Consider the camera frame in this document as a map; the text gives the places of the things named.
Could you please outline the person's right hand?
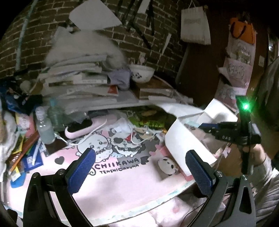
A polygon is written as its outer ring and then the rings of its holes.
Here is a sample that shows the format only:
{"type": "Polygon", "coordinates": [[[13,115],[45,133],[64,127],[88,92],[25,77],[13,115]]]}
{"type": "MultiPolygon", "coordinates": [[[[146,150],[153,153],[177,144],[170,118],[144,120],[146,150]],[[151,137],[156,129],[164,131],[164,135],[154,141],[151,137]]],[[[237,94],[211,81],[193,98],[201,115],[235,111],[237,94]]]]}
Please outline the person's right hand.
{"type": "Polygon", "coordinates": [[[250,152],[252,154],[252,160],[254,166],[261,165],[267,158],[267,154],[261,144],[250,145],[249,147],[243,147],[244,152],[250,152]]]}

